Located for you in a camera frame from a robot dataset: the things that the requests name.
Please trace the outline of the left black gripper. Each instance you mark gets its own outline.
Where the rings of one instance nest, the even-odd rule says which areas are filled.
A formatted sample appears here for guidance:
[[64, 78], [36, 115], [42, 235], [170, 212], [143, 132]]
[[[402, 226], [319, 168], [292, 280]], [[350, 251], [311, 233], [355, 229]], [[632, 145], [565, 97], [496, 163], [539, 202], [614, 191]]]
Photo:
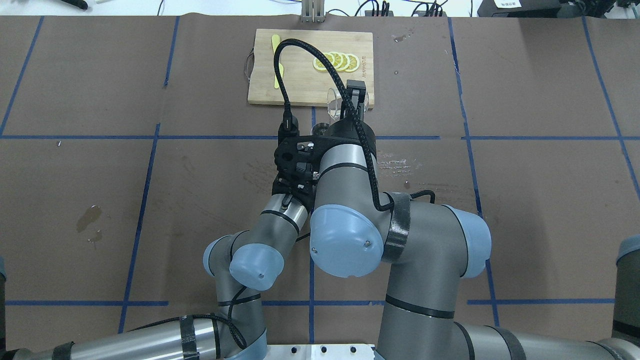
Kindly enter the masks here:
[[317, 182], [315, 180], [293, 180], [290, 175], [279, 172], [272, 183], [272, 195], [291, 194], [307, 211], [314, 208]]

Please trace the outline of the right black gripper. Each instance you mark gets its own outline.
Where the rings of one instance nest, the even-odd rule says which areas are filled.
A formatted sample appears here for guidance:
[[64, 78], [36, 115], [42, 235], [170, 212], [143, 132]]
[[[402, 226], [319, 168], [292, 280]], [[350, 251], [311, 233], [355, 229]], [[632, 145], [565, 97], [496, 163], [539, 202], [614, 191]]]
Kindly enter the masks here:
[[[361, 127], [366, 136], [366, 142], [368, 143], [371, 151], [377, 150], [377, 137], [374, 130], [363, 121], [364, 114], [368, 111], [369, 107], [369, 93], [366, 87], [366, 83], [363, 80], [347, 80], [347, 94], [349, 100], [356, 110], [356, 114], [359, 120], [361, 120]], [[332, 123], [327, 130], [323, 133], [324, 136], [338, 137], [353, 139], [360, 144], [360, 138], [356, 131], [355, 125], [351, 120], [339, 120]]]

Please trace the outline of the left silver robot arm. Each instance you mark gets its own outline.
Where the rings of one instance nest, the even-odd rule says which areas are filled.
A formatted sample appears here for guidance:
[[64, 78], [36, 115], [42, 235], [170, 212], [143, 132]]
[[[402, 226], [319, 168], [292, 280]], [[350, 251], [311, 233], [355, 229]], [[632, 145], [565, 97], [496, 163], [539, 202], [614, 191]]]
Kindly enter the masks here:
[[250, 230], [224, 235], [203, 255], [215, 278], [217, 311], [188, 314], [128, 332], [47, 351], [7, 351], [3, 360], [263, 360], [268, 352], [262, 292], [281, 275], [314, 205], [319, 176], [279, 173]]

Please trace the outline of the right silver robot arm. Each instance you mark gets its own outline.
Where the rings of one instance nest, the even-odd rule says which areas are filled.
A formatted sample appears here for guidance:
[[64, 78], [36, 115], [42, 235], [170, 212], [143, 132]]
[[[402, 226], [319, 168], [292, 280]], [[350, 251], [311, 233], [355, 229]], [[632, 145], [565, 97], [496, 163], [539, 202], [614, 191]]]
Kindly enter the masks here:
[[347, 278], [391, 264], [377, 360], [637, 360], [639, 237], [625, 239], [616, 259], [612, 333], [601, 341], [512, 332], [455, 321], [462, 279], [480, 275], [492, 249], [477, 214], [420, 202], [418, 194], [380, 193], [375, 137], [364, 123], [366, 86], [337, 83], [338, 121], [321, 152], [310, 253], [328, 274]]

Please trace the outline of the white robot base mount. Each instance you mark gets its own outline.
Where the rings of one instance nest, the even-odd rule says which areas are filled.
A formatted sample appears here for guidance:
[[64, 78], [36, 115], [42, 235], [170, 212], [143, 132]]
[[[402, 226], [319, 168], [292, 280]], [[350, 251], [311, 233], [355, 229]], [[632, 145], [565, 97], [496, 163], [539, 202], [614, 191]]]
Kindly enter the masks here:
[[347, 344], [270, 344], [266, 360], [374, 360], [372, 345]]

